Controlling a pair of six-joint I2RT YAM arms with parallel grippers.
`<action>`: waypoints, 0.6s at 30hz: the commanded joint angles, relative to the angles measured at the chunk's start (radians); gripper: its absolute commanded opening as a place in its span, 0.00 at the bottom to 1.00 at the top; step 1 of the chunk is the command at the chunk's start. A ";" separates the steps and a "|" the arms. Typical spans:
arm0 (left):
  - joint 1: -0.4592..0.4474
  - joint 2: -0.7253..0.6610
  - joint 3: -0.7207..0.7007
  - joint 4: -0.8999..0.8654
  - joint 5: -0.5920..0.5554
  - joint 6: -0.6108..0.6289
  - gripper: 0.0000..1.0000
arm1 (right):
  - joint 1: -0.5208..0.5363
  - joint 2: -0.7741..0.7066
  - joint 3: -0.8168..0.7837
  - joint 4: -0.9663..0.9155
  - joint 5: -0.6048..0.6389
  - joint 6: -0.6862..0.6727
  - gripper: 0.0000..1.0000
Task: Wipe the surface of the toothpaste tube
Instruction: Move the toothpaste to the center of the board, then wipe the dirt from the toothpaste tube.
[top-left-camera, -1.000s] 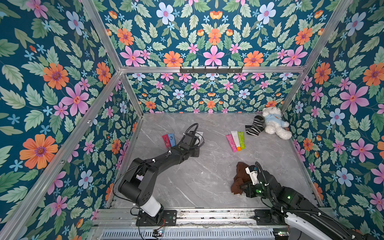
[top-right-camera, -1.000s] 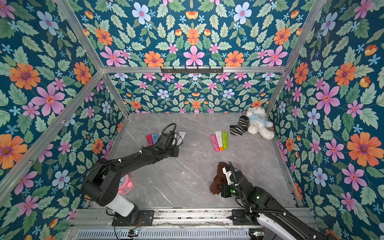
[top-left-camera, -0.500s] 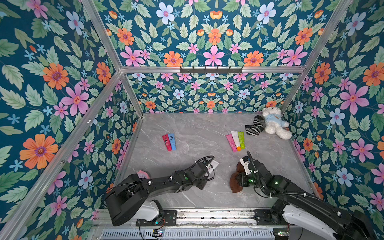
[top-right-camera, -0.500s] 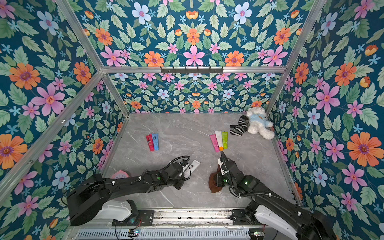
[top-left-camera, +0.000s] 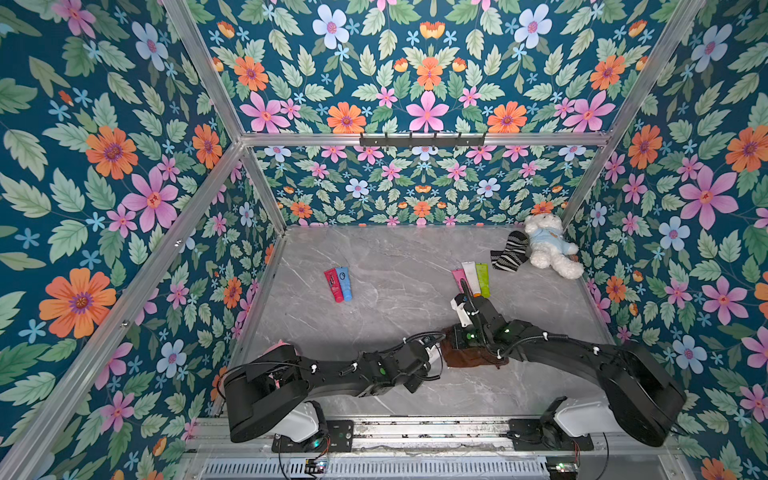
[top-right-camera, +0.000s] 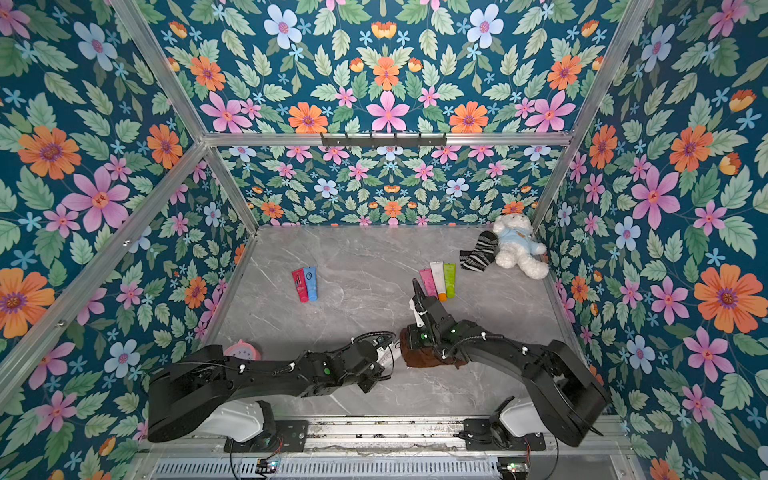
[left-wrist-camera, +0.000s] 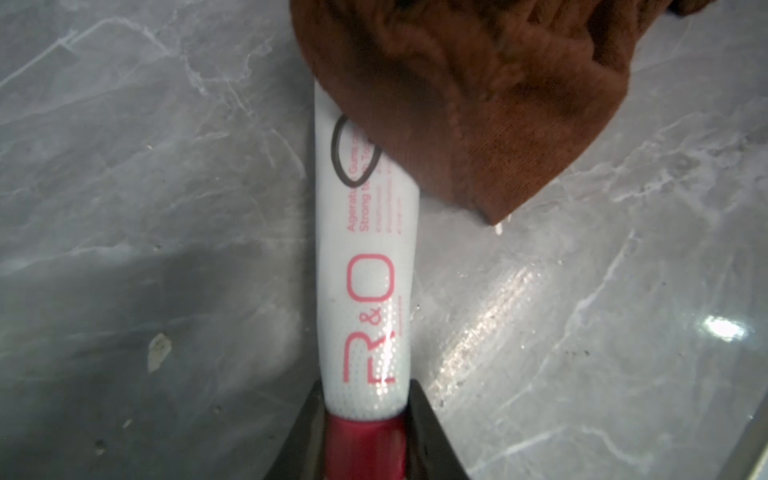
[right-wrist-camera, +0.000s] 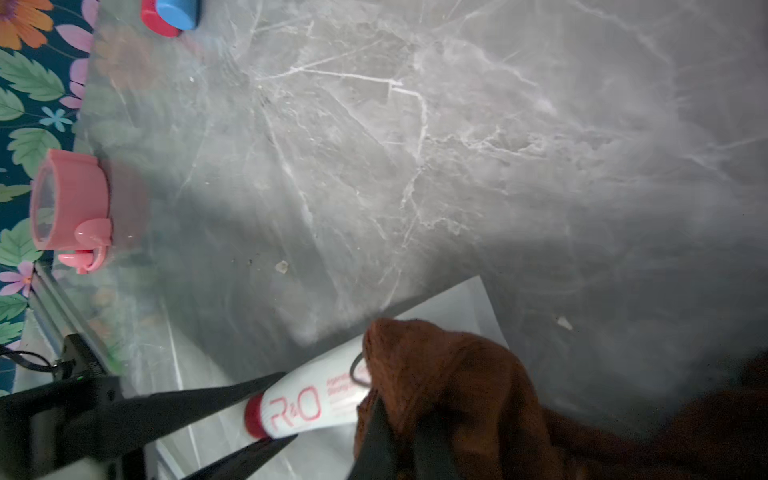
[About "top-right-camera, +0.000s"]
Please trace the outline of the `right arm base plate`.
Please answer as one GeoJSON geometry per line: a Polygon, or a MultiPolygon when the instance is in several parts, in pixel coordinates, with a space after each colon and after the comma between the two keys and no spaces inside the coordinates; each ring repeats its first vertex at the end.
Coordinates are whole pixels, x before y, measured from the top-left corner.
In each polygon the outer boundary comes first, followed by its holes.
{"type": "Polygon", "coordinates": [[[490,418],[467,418],[454,436],[465,443],[469,451],[545,451],[546,442],[541,434],[516,437],[509,433],[499,421],[490,418]]]}

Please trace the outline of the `white tube orange cap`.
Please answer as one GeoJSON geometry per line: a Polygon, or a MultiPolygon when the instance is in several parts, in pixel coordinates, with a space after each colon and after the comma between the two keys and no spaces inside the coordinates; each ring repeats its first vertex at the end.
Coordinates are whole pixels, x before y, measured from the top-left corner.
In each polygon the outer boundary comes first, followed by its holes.
{"type": "Polygon", "coordinates": [[[447,300],[444,263],[431,262],[430,270],[432,273],[432,278],[435,285],[435,291],[436,291],[437,297],[441,302],[444,302],[447,300]]]}

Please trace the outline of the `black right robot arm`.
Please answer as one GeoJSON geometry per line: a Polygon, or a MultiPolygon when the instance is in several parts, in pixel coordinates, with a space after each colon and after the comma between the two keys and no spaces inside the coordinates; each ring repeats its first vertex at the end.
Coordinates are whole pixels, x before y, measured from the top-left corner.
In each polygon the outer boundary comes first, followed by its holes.
{"type": "Polygon", "coordinates": [[[609,395],[564,342],[525,343],[469,321],[457,321],[438,298],[414,295],[409,306],[415,322],[401,341],[410,368],[479,363],[521,382],[526,394],[503,404],[497,421],[514,437],[548,432],[579,446],[608,405],[609,395]]]}

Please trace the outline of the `brown cloth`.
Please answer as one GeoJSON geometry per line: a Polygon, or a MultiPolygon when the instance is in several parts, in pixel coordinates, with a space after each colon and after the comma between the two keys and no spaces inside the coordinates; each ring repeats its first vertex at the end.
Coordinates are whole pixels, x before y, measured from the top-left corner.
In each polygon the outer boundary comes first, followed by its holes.
{"type": "Polygon", "coordinates": [[[411,349],[407,340],[400,339],[400,352],[405,364],[409,368],[435,368],[438,366],[454,366],[456,369],[466,365],[466,361],[456,359],[442,359],[436,356],[429,348],[411,349]]]}

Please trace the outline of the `white tube red cap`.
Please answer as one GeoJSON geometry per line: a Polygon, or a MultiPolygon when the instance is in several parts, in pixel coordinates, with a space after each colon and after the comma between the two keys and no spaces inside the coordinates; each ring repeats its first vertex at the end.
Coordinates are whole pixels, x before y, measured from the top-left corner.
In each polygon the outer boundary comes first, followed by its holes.
{"type": "Polygon", "coordinates": [[[400,351],[400,343],[399,342],[395,342],[393,344],[390,344],[390,345],[388,345],[385,348],[384,359],[389,359],[389,360],[395,359],[395,360],[397,360],[400,357],[401,357],[401,351],[400,351]]]}

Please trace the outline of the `blue toothpaste tube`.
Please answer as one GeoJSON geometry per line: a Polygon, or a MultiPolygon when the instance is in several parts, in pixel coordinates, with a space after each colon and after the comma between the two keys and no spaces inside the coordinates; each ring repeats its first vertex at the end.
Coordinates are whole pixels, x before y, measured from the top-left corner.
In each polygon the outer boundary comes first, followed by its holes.
{"type": "Polygon", "coordinates": [[[305,284],[307,288],[308,300],[311,302],[318,300],[317,289],[317,271],[315,267],[305,267],[303,269],[305,284]]]}

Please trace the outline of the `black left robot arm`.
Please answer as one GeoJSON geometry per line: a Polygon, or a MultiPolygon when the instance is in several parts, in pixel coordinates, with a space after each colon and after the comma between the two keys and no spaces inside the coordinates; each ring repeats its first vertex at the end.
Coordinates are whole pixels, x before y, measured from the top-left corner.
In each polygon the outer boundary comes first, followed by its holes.
{"type": "Polygon", "coordinates": [[[286,361],[239,359],[220,345],[205,346],[152,376],[147,438],[162,443],[188,435],[230,401],[327,396],[348,385],[367,393],[389,379],[379,354],[394,341],[393,332],[374,331],[336,350],[286,361]]]}

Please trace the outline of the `green Curaprox toothpaste tube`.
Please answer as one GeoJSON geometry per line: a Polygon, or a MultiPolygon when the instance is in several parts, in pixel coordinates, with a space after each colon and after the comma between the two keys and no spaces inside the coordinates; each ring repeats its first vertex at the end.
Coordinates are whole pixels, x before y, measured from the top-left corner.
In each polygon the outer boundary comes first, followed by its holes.
{"type": "Polygon", "coordinates": [[[453,299],[456,295],[456,275],[457,268],[454,263],[445,263],[443,265],[446,296],[453,299]]]}

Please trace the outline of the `pink Curaprox toothpaste tube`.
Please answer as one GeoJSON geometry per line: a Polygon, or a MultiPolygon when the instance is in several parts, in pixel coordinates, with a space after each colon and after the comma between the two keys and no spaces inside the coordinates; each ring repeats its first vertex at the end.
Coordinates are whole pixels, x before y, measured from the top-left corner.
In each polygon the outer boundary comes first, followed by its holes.
{"type": "Polygon", "coordinates": [[[419,276],[424,286],[424,291],[427,296],[438,297],[436,284],[430,268],[422,269],[419,271],[419,276]]]}

